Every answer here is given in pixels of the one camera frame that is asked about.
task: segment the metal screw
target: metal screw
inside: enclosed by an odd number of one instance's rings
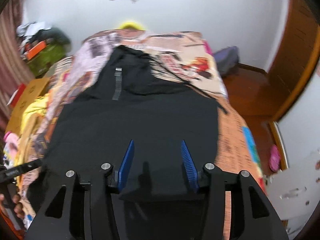
[[[250,176],[250,173],[249,171],[241,171],[241,175],[247,178]]]
[[[66,176],[69,177],[69,178],[72,177],[74,174],[75,174],[74,171],[67,171],[66,172]]]
[[[103,163],[103,164],[101,165],[101,168],[104,169],[104,170],[107,170],[107,169],[109,169],[110,167],[111,167],[111,165],[110,165],[109,163]]]
[[[212,163],[207,163],[205,165],[205,167],[208,169],[208,170],[213,170],[214,169],[214,165]]]

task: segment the pink shoe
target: pink shoe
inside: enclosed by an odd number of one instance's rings
[[[278,151],[278,147],[276,145],[272,145],[270,149],[270,159],[269,159],[269,167],[273,172],[277,172],[280,166],[280,154]]]

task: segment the curtain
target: curtain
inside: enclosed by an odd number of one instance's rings
[[[23,0],[9,0],[0,14],[0,144],[11,109],[9,98],[21,84],[28,84],[35,77],[21,59],[16,28],[22,21]]]

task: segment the black garment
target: black garment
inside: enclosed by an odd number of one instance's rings
[[[121,199],[199,198],[189,190],[180,143],[185,140],[195,163],[214,163],[218,103],[183,83],[154,77],[149,62],[141,51],[115,49],[97,82],[61,112],[45,153],[51,172],[74,170],[89,178],[103,163],[119,165],[133,139],[135,155]],[[112,100],[117,68],[122,69],[122,91],[119,100]]]

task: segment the bed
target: bed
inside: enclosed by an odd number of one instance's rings
[[[108,30],[85,39],[78,52],[54,64],[47,73],[51,76],[49,105],[44,118],[31,136],[32,147],[26,152],[26,160],[32,161],[43,156],[63,106],[71,103],[80,92],[94,84],[113,49],[119,45],[145,51],[162,61],[175,75],[216,98],[228,114],[218,110],[219,139],[215,164],[222,170],[233,173],[248,170],[264,189],[260,160],[251,132],[244,119],[228,102],[228,95],[214,58],[209,54],[210,49],[201,33],[197,32],[155,34],[137,30]],[[181,82],[172,73],[158,68],[157,65],[153,66],[154,76]],[[19,184],[22,202],[30,217],[36,214],[27,199],[27,190],[30,183],[38,177],[38,173],[38,170],[33,170],[24,174]],[[226,239],[230,231],[230,209],[228,192],[224,228]]]

